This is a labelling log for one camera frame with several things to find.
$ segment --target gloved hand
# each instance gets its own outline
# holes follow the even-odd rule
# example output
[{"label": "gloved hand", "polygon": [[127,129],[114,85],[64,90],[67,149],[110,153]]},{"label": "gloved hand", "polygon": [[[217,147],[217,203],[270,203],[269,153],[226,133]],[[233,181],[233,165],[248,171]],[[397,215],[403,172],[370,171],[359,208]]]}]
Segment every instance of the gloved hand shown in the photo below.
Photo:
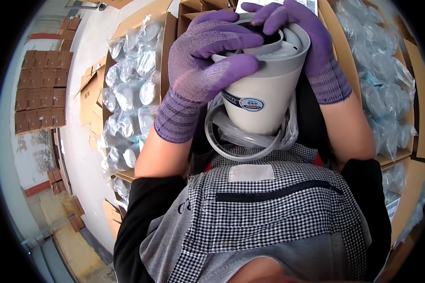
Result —
[{"label": "gloved hand", "polygon": [[250,54],[214,63],[210,56],[224,50],[253,48],[263,37],[233,24],[239,15],[215,11],[195,18],[170,48],[170,89],[158,109],[154,130],[162,139],[184,143],[193,137],[200,107],[221,89],[254,74],[258,60]]},{"label": "gloved hand", "polygon": [[351,86],[332,52],[332,39],[321,20],[307,7],[294,0],[282,4],[261,6],[242,3],[247,12],[256,12],[253,25],[264,25],[263,32],[274,34],[286,23],[295,23],[309,35],[311,46],[304,63],[304,72],[319,104],[332,104],[345,100],[351,94]]}]

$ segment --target concrete floor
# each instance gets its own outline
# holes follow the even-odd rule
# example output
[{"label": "concrete floor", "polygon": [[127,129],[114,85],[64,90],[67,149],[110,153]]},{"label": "concrete floor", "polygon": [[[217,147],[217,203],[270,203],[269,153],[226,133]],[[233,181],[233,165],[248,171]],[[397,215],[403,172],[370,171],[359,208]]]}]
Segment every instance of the concrete floor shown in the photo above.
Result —
[{"label": "concrete floor", "polygon": [[[114,192],[103,178],[101,156],[89,145],[90,125],[80,125],[80,97],[76,95],[86,68],[107,53],[105,40],[112,37],[122,20],[153,0],[137,0],[121,10],[107,7],[104,11],[83,10],[81,22],[72,42],[74,53],[66,89],[66,126],[61,128],[65,163],[73,194],[85,211],[82,216],[86,227],[111,253],[115,241],[107,223],[102,199],[113,203]],[[174,0],[169,12],[178,16],[179,0]]]}]

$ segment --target checkered apron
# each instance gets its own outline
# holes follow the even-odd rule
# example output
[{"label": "checkered apron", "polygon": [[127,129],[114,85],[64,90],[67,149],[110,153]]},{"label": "checkered apron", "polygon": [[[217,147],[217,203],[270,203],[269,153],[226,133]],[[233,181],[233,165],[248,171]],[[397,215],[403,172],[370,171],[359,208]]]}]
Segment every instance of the checkered apron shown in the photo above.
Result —
[{"label": "checkered apron", "polygon": [[[253,150],[229,145],[236,154]],[[341,232],[348,280],[363,280],[366,248],[357,204],[342,176],[315,166],[317,150],[294,144],[246,164],[270,164],[275,179],[229,182],[240,163],[220,155],[188,182],[192,223],[168,282],[196,282],[208,254]]]}]

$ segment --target gray shirt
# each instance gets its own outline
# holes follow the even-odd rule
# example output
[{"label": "gray shirt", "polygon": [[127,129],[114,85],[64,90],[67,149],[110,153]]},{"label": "gray shirt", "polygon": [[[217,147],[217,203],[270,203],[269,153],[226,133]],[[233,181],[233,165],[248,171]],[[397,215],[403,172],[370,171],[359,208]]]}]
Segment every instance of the gray shirt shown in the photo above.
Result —
[{"label": "gray shirt", "polygon": [[[360,215],[368,247],[368,226],[362,212]],[[140,258],[155,282],[166,282],[169,278],[181,254],[191,218],[189,194],[185,187],[167,213],[149,225],[147,237],[140,245]],[[300,280],[346,279],[346,249],[341,233],[334,233],[261,248],[209,254],[198,282],[227,282],[242,266],[258,257],[276,260],[287,275]]]}]

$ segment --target black sleeve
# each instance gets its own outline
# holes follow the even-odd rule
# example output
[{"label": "black sleeve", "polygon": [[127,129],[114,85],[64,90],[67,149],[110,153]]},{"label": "black sleeve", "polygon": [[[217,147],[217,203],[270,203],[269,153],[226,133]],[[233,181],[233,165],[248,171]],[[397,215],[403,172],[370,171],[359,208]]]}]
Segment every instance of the black sleeve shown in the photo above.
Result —
[{"label": "black sleeve", "polygon": [[154,282],[140,259],[140,244],[146,238],[149,223],[167,212],[185,186],[180,176],[132,182],[128,211],[113,250],[118,282]]},{"label": "black sleeve", "polygon": [[391,224],[384,203],[383,176],[379,162],[348,161],[341,172],[368,223],[372,243],[367,250],[366,281],[373,281],[386,262],[391,246]]}]

